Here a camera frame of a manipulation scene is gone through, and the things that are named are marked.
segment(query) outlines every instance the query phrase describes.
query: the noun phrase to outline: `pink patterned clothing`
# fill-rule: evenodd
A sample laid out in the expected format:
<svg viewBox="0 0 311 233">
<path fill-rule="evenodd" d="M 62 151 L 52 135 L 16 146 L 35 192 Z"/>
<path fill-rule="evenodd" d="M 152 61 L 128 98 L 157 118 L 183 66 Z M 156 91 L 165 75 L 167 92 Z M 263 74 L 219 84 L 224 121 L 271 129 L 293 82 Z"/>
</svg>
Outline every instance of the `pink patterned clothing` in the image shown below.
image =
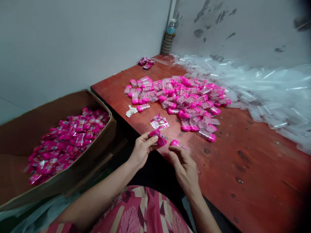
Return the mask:
<svg viewBox="0 0 311 233">
<path fill-rule="evenodd" d="M 70 223 L 52 225 L 41 232 L 78 233 Z M 91 231 L 98 232 L 192 233 L 168 198 L 151 188 L 136 185 L 125 187 L 114 199 Z"/>
</svg>

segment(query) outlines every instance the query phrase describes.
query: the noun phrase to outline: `wooden table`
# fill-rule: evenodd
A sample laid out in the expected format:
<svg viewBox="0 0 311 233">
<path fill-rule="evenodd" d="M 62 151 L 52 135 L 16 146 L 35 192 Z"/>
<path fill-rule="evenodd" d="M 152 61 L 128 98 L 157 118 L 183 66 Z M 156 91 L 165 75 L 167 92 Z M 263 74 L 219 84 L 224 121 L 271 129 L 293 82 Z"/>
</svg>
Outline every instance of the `wooden table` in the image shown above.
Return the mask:
<svg viewBox="0 0 311 233">
<path fill-rule="evenodd" d="M 209 143 L 194 132 L 182 132 L 176 115 L 169 115 L 160 103 L 127 118 L 131 99 L 123 94 L 130 79 L 149 76 L 160 80 L 184 75 L 173 58 L 157 55 L 148 71 L 136 65 L 92 86 L 138 133 L 153 130 L 150 119 L 161 114 L 169 127 L 168 137 L 158 151 L 167 156 L 168 145 L 177 139 L 191 150 L 199 170 L 203 195 L 242 232 L 286 232 L 294 227 L 303 207 L 306 187 L 311 181 L 311 158 L 296 144 L 265 123 L 252 120 L 248 111 L 221 107 L 216 142 Z"/>
</svg>

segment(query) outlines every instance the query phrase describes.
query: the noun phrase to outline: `pile of pink containers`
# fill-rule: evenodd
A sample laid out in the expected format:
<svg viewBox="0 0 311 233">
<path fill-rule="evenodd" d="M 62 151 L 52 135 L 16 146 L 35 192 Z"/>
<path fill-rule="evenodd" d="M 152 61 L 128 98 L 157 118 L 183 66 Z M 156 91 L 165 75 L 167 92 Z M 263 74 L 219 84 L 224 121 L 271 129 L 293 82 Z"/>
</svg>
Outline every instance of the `pile of pink containers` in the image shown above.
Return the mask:
<svg viewBox="0 0 311 233">
<path fill-rule="evenodd" d="M 91 145 L 109 121 L 109 114 L 103 109 L 82 110 L 82 115 L 69 116 L 59 121 L 42 136 L 40 145 L 29 156 L 25 172 L 33 174 L 29 179 L 39 185 L 57 173 L 68 168 Z"/>
<path fill-rule="evenodd" d="M 132 104 L 139 104 L 139 112 L 150 108 L 148 102 L 159 101 L 169 114 L 179 116 L 183 131 L 198 132 L 210 142 L 216 140 L 214 125 L 220 124 L 213 119 L 221 112 L 217 107 L 231 103 L 226 90 L 208 80 L 172 76 L 152 81 L 146 76 L 137 81 L 131 79 L 130 84 L 124 94 L 132 98 Z"/>
</svg>

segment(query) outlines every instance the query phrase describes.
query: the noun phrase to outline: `white wall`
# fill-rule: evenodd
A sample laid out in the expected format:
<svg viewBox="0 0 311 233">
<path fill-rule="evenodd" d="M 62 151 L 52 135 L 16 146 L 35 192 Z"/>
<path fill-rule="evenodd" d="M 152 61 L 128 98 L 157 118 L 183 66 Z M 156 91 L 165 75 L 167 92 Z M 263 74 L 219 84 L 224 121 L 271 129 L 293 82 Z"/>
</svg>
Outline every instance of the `white wall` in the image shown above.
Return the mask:
<svg viewBox="0 0 311 233">
<path fill-rule="evenodd" d="M 169 5 L 1 0 L 0 124 L 159 54 Z"/>
<path fill-rule="evenodd" d="M 255 67 L 310 63 L 311 23 L 296 29 L 311 20 L 301 2 L 181 0 L 171 51 Z M 304 21 L 295 25 L 299 17 Z"/>
</svg>

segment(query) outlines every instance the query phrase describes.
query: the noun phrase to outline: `left hand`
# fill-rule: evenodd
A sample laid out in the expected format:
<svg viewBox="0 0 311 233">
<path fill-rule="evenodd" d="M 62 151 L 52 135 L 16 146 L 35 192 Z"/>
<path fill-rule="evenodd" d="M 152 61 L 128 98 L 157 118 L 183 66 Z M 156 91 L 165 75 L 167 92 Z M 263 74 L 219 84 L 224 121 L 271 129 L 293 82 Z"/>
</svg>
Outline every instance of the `left hand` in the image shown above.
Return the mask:
<svg viewBox="0 0 311 233">
<path fill-rule="evenodd" d="M 144 133 L 142 136 L 137 138 L 133 152 L 128 160 L 129 163 L 131 163 L 134 167 L 141 169 L 147 161 L 148 154 L 159 148 L 156 145 L 157 141 L 158 136 L 153 136 L 151 138 L 149 133 Z"/>
</svg>

